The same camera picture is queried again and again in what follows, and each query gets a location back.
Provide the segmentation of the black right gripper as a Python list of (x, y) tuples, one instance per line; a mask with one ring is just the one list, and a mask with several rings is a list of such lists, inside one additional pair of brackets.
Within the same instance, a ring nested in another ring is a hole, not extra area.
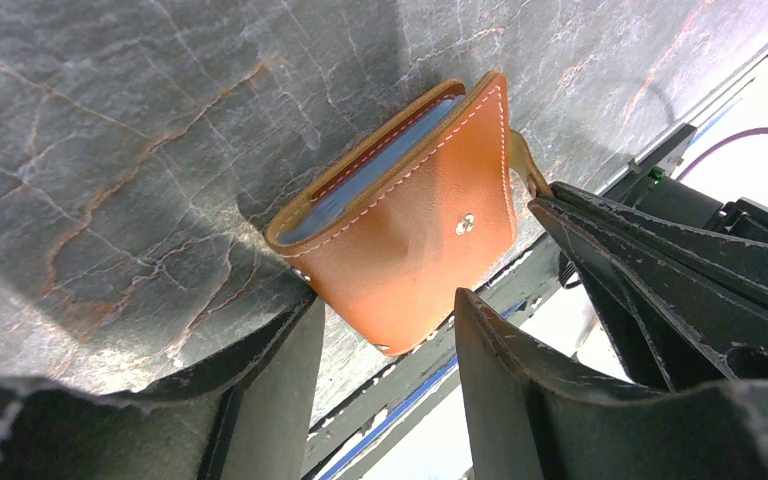
[(630, 379), (768, 379), (768, 208), (653, 169), (622, 203), (562, 182), (529, 210), (572, 262)]

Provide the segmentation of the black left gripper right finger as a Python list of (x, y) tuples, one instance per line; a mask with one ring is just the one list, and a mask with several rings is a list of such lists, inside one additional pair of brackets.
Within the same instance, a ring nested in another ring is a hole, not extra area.
[(768, 479), (768, 380), (662, 393), (503, 321), (475, 385), (459, 358), (478, 479)]

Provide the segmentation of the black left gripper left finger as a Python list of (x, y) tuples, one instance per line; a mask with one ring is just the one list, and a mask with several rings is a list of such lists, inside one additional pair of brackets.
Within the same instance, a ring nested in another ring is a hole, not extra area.
[(324, 326), (304, 300), (138, 392), (0, 377), (0, 479), (297, 479)]

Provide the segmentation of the brown leather card holder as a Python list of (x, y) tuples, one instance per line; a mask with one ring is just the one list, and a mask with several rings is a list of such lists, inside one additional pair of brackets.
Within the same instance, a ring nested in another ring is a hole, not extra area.
[(337, 160), (264, 238), (381, 354), (423, 343), (455, 292), (485, 281), (518, 235), (511, 178), (535, 171), (509, 124), (506, 76), (446, 80)]

